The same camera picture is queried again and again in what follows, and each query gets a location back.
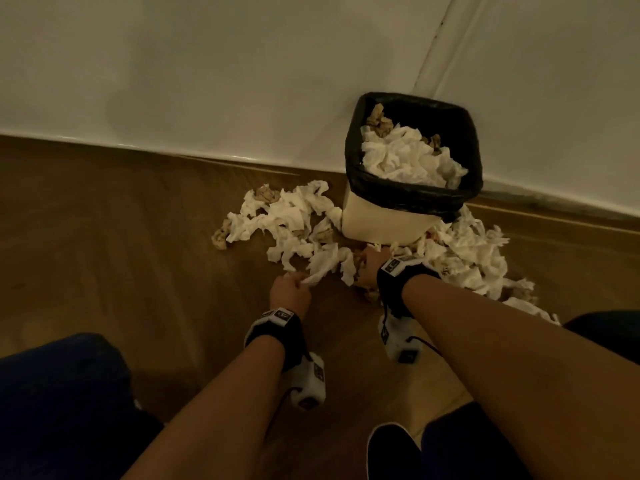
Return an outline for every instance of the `wrist strap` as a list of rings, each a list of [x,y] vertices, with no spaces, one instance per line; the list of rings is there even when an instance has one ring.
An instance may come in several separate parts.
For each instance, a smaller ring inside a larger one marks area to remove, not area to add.
[[[429,276],[440,278],[436,270],[425,266],[421,258],[413,256],[391,258],[380,266],[377,281],[380,298],[385,306],[385,313],[388,307],[393,316],[397,318],[413,318],[413,315],[402,301],[402,289],[407,281],[418,274],[428,274]]]
[[[277,308],[263,313],[258,320],[253,322],[244,337],[244,348],[247,348],[254,339],[261,335],[270,335],[284,346],[283,372],[301,363],[303,356],[311,360],[305,336],[302,333],[302,322],[292,311],[286,308]]]

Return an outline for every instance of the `wire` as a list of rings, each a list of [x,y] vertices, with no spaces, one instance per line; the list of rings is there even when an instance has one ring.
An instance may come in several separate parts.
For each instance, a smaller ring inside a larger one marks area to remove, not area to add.
[[[436,354],[438,354],[440,357],[442,357],[442,354],[440,353],[440,351],[436,347],[434,347],[430,343],[428,343],[425,339],[421,339],[420,337],[417,337],[416,335],[412,335],[411,337],[406,339],[407,343],[411,342],[412,340],[418,340],[418,341],[422,342],[424,345],[426,345],[428,348],[430,348],[431,350],[436,352]]]
[[[273,416],[271,416],[271,421],[269,421],[269,425],[267,426],[267,432],[264,434],[264,437],[266,438],[269,435],[269,432],[271,430],[271,427],[273,426],[274,421],[276,421],[276,416],[278,416],[278,413],[280,412],[280,409],[282,408],[282,405],[284,404],[284,401],[286,401],[286,399],[288,398],[288,396],[293,392],[293,391],[298,391],[298,392],[302,392],[302,387],[290,387],[287,389],[287,391],[282,395],[282,397],[280,398],[280,402],[278,403],[278,407],[276,408],[276,411],[273,413]]]

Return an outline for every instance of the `shoe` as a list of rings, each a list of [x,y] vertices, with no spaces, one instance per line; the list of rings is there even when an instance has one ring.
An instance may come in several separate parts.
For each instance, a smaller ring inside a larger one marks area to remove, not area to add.
[[[398,423],[376,426],[367,442],[368,480],[416,480],[420,448]]]

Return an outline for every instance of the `tissue inside trash can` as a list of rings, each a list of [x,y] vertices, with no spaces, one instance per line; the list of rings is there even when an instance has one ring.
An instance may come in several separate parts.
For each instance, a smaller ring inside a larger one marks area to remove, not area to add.
[[[468,169],[453,160],[448,147],[440,147],[439,135],[427,138],[418,129],[394,127],[383,109],[376,104],[361,128],[364,169],[405,184],[457,189]]]

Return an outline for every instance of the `wall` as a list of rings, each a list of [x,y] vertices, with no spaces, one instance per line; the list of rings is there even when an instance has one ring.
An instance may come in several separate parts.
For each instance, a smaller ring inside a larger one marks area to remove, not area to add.
[[[0,0],[0,133],[343,171],[450,0]]]
[[[454,0],[417,92],[469,109],[488,187],[640,216],[638,13],[640,0]]]

